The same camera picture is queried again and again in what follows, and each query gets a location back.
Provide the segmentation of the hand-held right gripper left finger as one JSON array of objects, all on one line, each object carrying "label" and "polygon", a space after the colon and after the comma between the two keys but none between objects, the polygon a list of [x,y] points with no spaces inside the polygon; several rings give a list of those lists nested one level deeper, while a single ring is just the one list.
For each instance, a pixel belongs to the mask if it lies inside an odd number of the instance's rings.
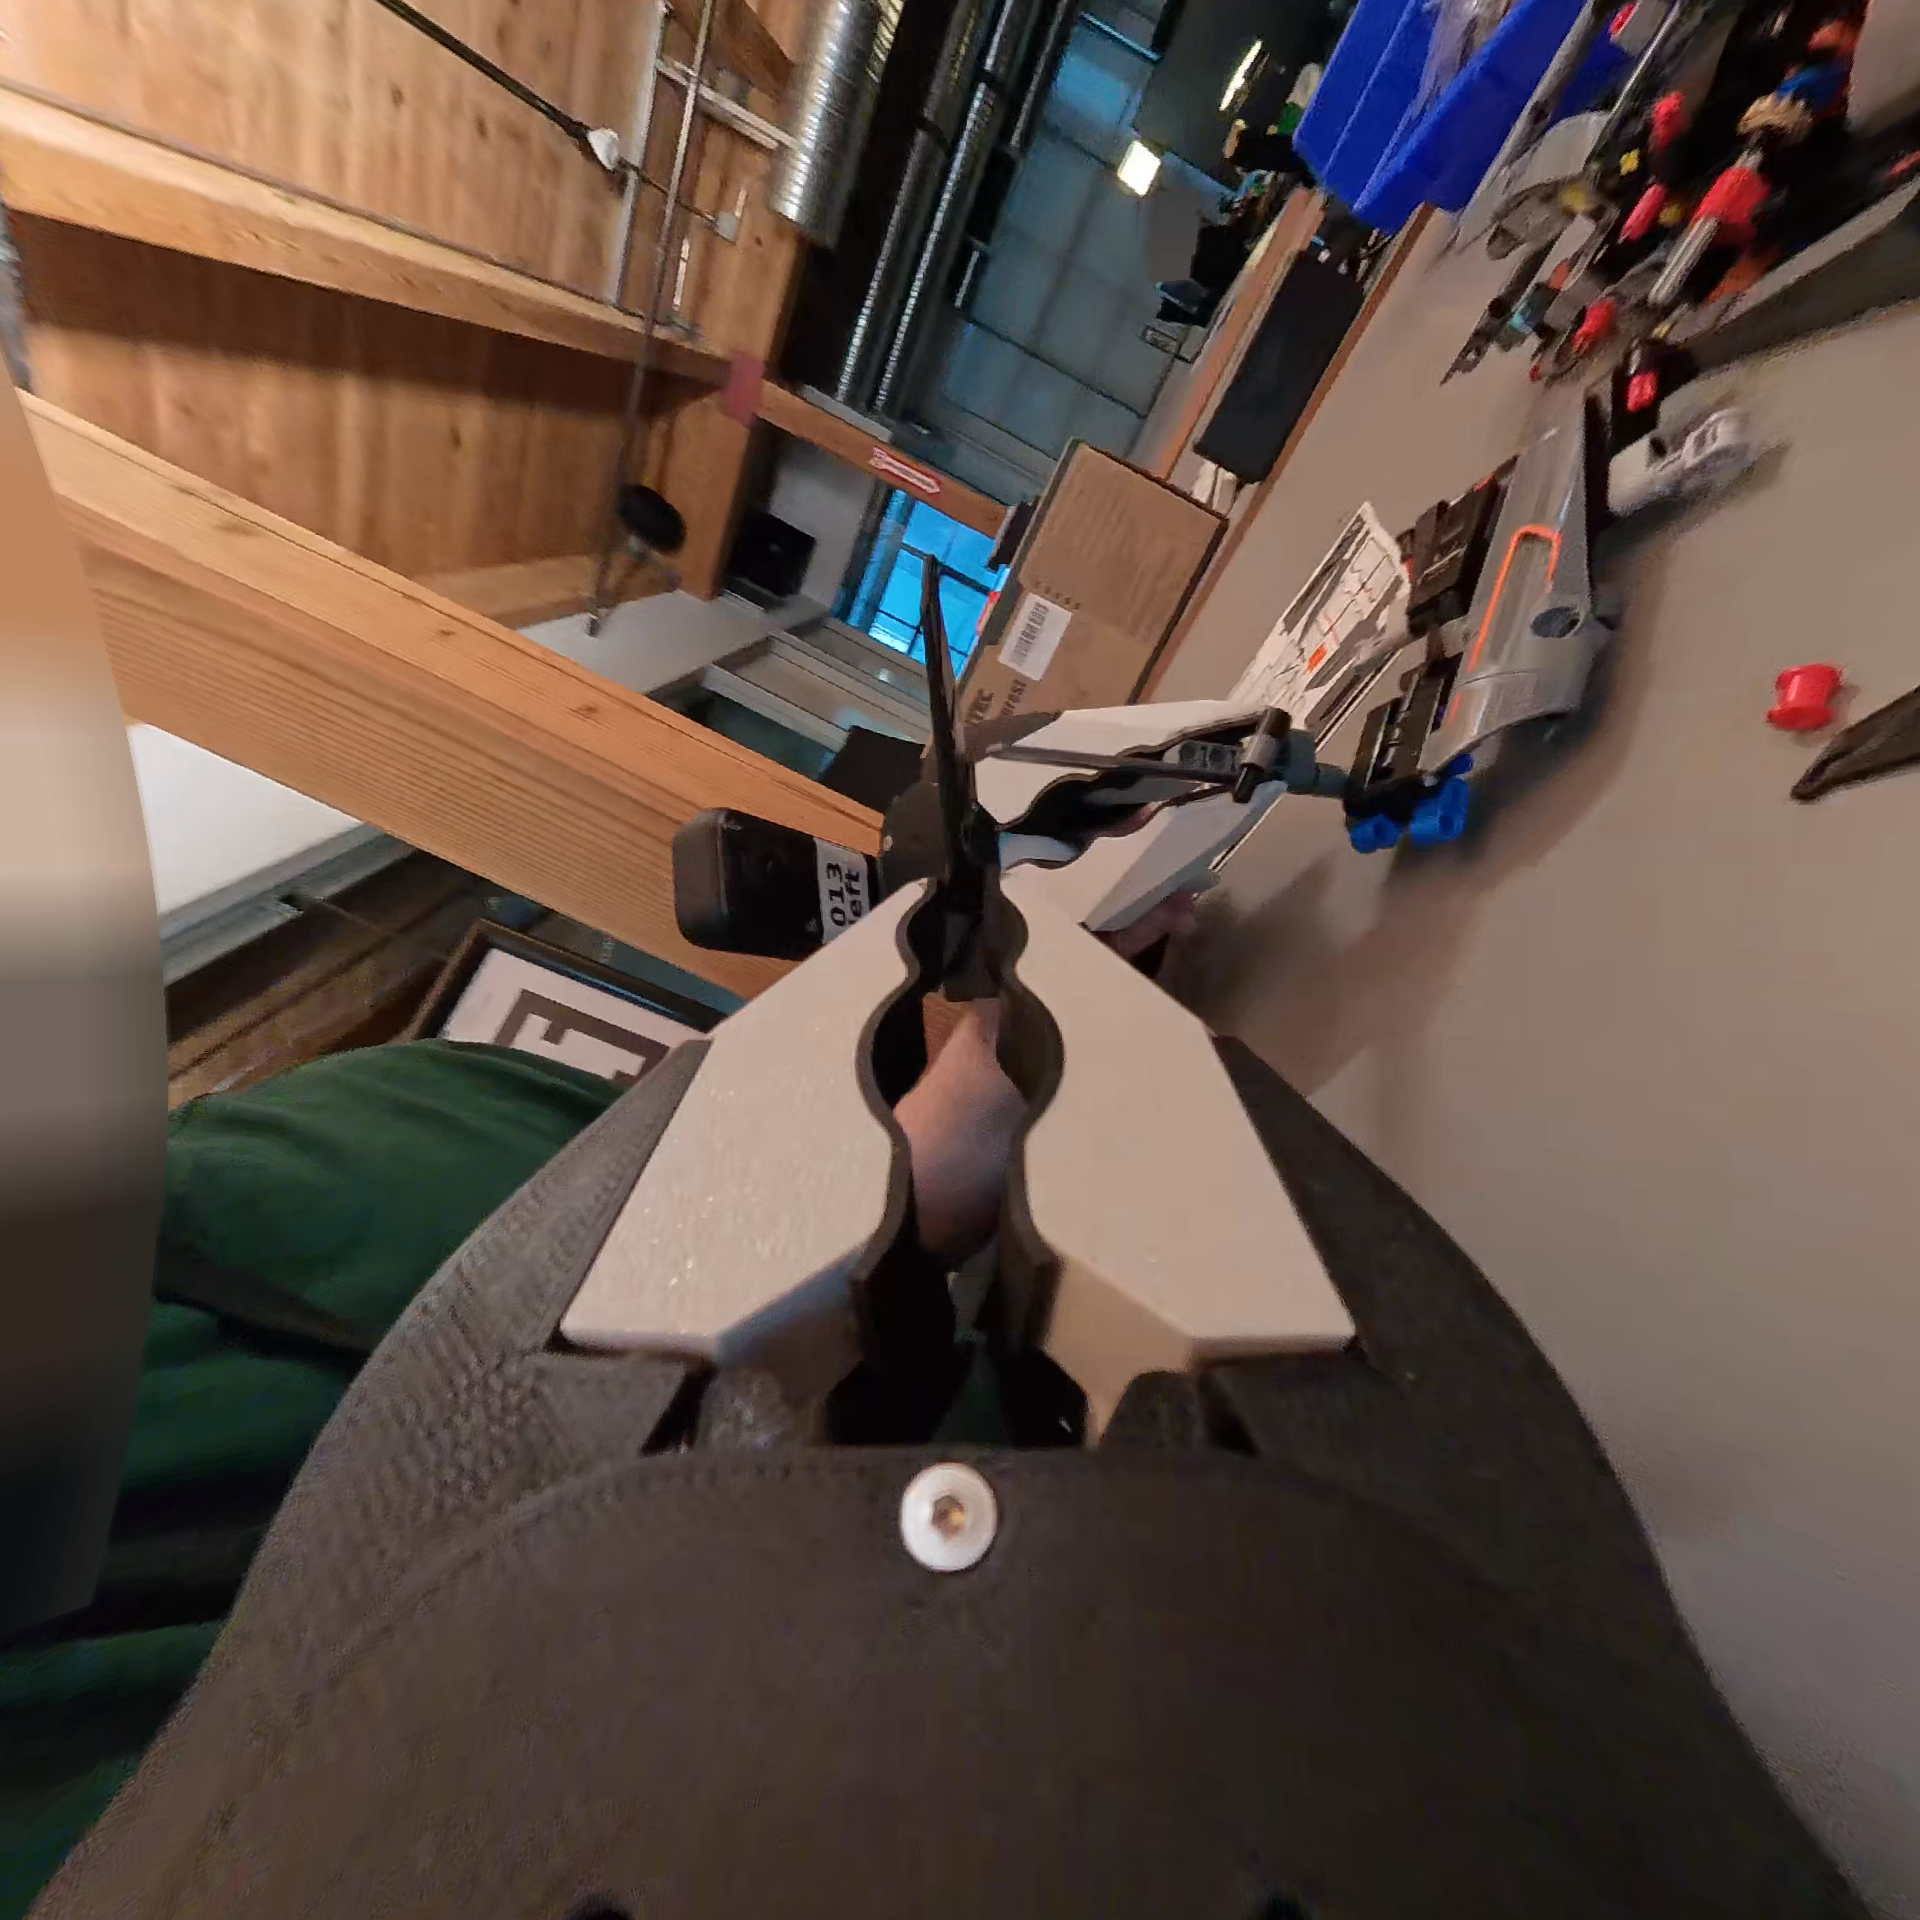
[{"label": "hand-held right gripper left finger", "polygon": [[722,1023],[559,1319],[590,1353],[853,1353],[899,1230],[878,1023],[918,976],[909,883]]}]

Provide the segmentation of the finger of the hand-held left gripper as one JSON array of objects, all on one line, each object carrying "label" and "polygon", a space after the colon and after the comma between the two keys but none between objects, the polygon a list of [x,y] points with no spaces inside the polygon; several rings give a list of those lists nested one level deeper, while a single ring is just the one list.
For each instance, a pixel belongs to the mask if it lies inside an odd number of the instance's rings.
[{"label": "finger of the hand-held left gripper", "polygon": [[1139,824],[1087,840],[1062,866],[1034,864],[1031,899],[1095,936],[1127,930],[1175,897],[1204,894],[1216,866],[1284,796],[1283,783],[1266,783],[1245,802],[1213,788],[1151,808]]},{"label": "finger of the hand-held left gripper", "polygon": [[1236,759],[1264,715],[1266,704],[1232,700],[1014,714],[972,727],[972,761],[1176,763],[1187,747]]}]

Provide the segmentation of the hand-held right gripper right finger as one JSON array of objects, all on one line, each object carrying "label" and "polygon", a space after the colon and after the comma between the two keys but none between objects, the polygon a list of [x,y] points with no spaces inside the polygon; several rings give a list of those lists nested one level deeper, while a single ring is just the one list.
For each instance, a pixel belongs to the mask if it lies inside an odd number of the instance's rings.
[{"label": "hand-held right gripper right finger", "polygon": [[1043,880],[999,889],[999,1068],[1021,1131],[1000,1304],[1106,1430],[1142,1377],[1338,1353],[1355,1338],[1208,1032]]}]

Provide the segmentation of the grey black lego door assembly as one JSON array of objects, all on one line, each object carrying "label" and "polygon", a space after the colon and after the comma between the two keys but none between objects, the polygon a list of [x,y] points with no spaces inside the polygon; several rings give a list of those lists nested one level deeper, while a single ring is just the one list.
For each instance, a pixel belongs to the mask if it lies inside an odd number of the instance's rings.
[{"label": "grey black lego door assembly", "polygon": [[1743,408],[1692,408],[1614,452],[1600,401],[1541,411],[1490,506],[1462,496],[1467,584],[1423,656],[1363,721],[1341,799],[1355,854],[1437,848],[1471,815],[1471,777],[1502,746],[1572,715],[1621,616],[1596,586],[1594,548],[1619,520],[1708,496],[1757,459]]}]

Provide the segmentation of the person's left forearm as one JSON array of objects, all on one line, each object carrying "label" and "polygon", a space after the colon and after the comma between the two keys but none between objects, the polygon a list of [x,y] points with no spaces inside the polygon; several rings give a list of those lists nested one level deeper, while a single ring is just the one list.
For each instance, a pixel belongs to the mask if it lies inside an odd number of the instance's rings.
[{"label": "person's left forearm", "polygon": [[997,1234],[1026,1102],[999,1058],[1000,1006],[966,1009],[895,1104],[907,1144],[918,1244],[956,1268]]}]

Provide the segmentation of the lego sticker sheet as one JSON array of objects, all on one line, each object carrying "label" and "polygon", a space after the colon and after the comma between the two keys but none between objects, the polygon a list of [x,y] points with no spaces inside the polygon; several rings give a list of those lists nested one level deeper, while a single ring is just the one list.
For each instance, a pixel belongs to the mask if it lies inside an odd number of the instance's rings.
[{"label": "lego sticker sheet", "polygon": [[1407,600],[1402,539],[1363,502],[1284,604],[1229,700],[1284,708],[1296,729],[1322,732],[1338,703],[1407,641]]}]

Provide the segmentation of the lego car chassis model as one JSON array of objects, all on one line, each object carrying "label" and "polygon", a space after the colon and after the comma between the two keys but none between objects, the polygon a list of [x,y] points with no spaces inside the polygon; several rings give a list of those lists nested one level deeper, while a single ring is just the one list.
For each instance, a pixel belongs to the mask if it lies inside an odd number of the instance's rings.
[{"label": "lego car chassis model", "polygon": [[1918,6],[1646,6],[1590,103],[1568,38],[1455,242],[1511,266],[1443,379],[1606,372],[1632,431],[1701,370],[1918,299]]}]

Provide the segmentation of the brown cardboard box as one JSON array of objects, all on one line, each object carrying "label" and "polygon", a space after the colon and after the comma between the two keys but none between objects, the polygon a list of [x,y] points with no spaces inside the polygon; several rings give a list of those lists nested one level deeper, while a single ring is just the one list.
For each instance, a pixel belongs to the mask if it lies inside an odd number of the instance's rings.
[{"label": "brown cardboard box", "polygon": [[1208,504],[1071,442],[983,619],[959,726],[1136,704],[1226,532]]}]

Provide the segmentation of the framed black white sign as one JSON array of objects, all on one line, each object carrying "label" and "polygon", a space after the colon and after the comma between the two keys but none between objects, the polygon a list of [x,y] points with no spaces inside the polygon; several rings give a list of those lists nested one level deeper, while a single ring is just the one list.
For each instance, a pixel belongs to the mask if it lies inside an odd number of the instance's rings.
[{"label": "framed black white sign", "polygon": [[480,920],[399,1039],[512,1050],[632,1088],[720,1019],[694,999]]}]

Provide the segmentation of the black power adapter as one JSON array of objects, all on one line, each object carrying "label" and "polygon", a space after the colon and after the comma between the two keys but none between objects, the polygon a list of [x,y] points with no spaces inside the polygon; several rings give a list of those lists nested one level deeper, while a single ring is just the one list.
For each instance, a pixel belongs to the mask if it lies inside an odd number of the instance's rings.
[{"label": "black power adapter", "polygon": [[1363,307],[1324,249],[1292,262],[1192,452],[1242,486],[1266,480]]}]

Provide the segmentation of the wooden beam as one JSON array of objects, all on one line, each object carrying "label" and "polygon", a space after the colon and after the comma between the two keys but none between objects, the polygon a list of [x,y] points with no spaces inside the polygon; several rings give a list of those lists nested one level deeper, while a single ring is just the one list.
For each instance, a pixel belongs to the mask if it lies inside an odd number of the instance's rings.
[{"label": "wooden beam", "polygon": [[15,399],[127,721],[740,995],[682,937],[704,809],[872,856],[876,812],[48,401]]}]

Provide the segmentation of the blue storage bin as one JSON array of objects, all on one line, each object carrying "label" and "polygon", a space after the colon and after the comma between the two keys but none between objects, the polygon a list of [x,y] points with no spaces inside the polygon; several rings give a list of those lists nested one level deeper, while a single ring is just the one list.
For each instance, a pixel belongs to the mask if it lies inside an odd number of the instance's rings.
[{"label": "blue storage bin", "polygon": [[1358,2],[1292,136],[1331,206],[1381,231],[1462,211],[1584,2]]}]

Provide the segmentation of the silver air duct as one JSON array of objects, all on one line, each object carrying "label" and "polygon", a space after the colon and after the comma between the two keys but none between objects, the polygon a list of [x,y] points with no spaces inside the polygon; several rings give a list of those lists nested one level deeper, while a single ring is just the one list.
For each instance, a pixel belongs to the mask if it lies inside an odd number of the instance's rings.
[{"label": "silver air duct", "polygon": [[847,217],[903,2],[820,2],[791,87],[789,139],[772,163],[771,211],[816,249]]}]

